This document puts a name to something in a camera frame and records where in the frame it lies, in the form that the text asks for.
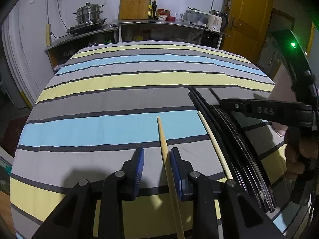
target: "screw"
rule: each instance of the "screw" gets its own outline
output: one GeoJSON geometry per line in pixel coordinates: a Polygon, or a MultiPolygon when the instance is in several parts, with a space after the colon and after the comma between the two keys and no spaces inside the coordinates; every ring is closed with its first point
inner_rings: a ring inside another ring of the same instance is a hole
{"type": "Polygon", "coordinates": [[[227,180],[226,183],[230,187],[235,187],[235,185],[236,185],[236,182],[232,179],[227,180]]]}
{"type": "Polygon", "coordinates": [[[190,173],[190,176],[192,176],[193,178],[198,178],[200,176],[200,174],[197,171],[193,171],[190,173]]]}
{"type": "Polygon", "coordinates": [[[87,185],[87,180],[86,180],[86,179],[80,180],[80,181],[79,181],[79,185],[80,185],[80,186],[85,186],[85,185],[87,185]]]}
{"type": "Polygon", "coordinates": [[[115,176],[116,176],[116,177],[123,177],[124,174],[125,174],[125,172],[123,172],[123,171],[117,171],[117,172],[115,173],[115,176]]]}

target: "door handle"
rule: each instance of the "door handle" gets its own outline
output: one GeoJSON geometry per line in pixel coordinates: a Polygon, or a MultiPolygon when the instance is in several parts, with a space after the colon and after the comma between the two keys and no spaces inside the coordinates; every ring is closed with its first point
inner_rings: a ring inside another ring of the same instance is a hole
{"type": "Polygon", "coordinates": [[[234,22],[235,22],[235,17],[234,16],[232,16],[232,18],[231,18],[231,20],[230,20],[230,25],[229,25],[229,30],[231,30],[232,29],[232,27],[234,26],[234,22]]]}

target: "plastic container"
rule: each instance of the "plastic container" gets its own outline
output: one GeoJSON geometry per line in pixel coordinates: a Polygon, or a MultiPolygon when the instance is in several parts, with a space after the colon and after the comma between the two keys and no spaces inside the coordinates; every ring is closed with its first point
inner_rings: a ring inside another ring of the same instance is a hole
{"type": "Polygon", "coordinates": [[[167,20],[168,22],[174,22],[174,21],[175,21],[175,17],[173,17],[173,16],[167,16],[166,20],[167,20]]]}
{"type": "Polygon", "coordinates": [[[167,18],[167,15],[157,15],[157,19],[158,19],[159,21],[165,21],[166,18],[167,18]]]}

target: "striped bedsheet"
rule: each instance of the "striped bedsheet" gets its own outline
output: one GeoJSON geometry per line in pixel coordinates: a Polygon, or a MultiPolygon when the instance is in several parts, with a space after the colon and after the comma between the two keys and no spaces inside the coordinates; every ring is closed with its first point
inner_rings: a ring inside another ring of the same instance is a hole
{"type": "MultiPolygon", "coordinates": [[[[105,179],[143,147],[139,196],[123,202],[125,238],[176,238],[157,116],[169,150],[178,147],[195,170],[225,181],[188,97],[191,85],[210,104],[218,104],[208,88],[220,98],[267,98],[274,84],[241,56],[187,43],[127,42],[77,52],[47,84],[20,137],[11,176],[17,237],[31,238],[80,179],[105,179]]],[[[235,117],[272,183],[278,207],[269,217],[292,238],[307,207],[289,202],[283,139],[268,122],[235,117]]],[[[192,229],[192,207],[192,202],[181,203],[186,235],[192,229]]],[[[218,209],[217,216],[221,224],[218,209]]]]}

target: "pot lid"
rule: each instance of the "pot lid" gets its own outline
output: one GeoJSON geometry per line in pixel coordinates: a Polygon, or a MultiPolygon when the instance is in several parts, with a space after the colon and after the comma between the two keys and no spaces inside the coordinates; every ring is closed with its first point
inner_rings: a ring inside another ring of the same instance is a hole
{"type": "Polygon", "coordinates": [[[77,12],[78,12],[78,11],[85,10],[85,9],[96,8],[96,7],[100,7],[100,5],[98,5],[98,3],[90,4],[89,2],[87,2],[87,3],[85,4],[85,6],[83,6],[83,7],[79,8],[79,9],[77,9],[77,12]]]}

